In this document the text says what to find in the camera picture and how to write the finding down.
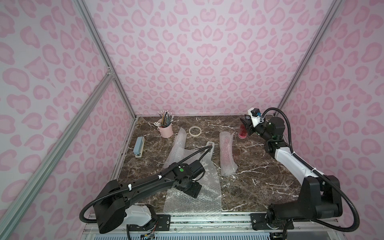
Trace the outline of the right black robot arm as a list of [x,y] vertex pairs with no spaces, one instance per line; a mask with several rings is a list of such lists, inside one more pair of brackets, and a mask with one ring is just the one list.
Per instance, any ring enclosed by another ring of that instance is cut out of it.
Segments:
[[[265,140],[266,153],[285,166],[301,184],[295,201],[270,204],[264,216],[251,214],[253,230],[282,230],[285,240],[288,230],[294,228],[294,222],[313,222],[344,233],[359,228],[361,220],[358,210],[341,190],[338,178],[318,171],[294,151],[291,124],[282,110],[268,108],[261,112],[251,108],[241,122],[249,136],[257,134]],[[342,202],[346,202],[353,215],[349,227],[339,227],[325,221],[342,216]]]

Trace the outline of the red bottle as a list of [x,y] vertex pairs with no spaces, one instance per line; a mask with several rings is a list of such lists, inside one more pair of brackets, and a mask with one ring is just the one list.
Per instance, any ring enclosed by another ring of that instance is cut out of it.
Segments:
[[241,124],[240,125],[240,130],[239,130],[239,133],[238,133],[238,137],[240,139],[246,139],[247,135],[248,135],[247,129],[245,128],[245,126],[243,124]]

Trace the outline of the white tape dispenser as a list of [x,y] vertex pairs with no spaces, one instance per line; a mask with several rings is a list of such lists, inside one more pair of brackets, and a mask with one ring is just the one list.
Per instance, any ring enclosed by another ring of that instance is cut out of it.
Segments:
[[214,142],[210,142],[208,141],[206,146],[211,146],[211,151],[213,152],[214,151],[214,148],[215,148],[215,143]]

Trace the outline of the bubble wrap sheet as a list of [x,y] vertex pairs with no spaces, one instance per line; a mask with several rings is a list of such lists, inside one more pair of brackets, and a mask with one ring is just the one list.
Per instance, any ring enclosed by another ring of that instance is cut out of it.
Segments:
[[234,133],[220,132],[220,166],[223,177],[234,175],[238,169],[233,157],[233,138]]
[[184,158],[185,145],[187,140],[187,133],[183,128],[180,128],[175,140],[171,152],[164,163],[163,168],[168,168],[171,164],[177,163]]
[[215,143],[207,142],[209,150],[187,150],[184,144],[173,147],[164,167],[183,159],[181,166],[175,168],[177,173],[189,170],[187,189],[181,187],[167,191],[163,213],[179,217],[193,217],[199,220],[216,221],[221,217],[222,192],[220,179],[211,158]]

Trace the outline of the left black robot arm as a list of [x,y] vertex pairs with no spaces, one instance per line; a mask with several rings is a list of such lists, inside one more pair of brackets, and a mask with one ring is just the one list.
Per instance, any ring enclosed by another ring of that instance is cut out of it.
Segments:
[[201,160],[212,149],[212,145],[205,146],[144,179],[125,184],[116,180],[108,182],[96,199],[80,211],[80,221],[97,224],[99,233],[106,234],[124,222],[128,217],[127,209],[158,192],[175,188],[196,199],[202,189],[198,176],[204,176],[206,172]]

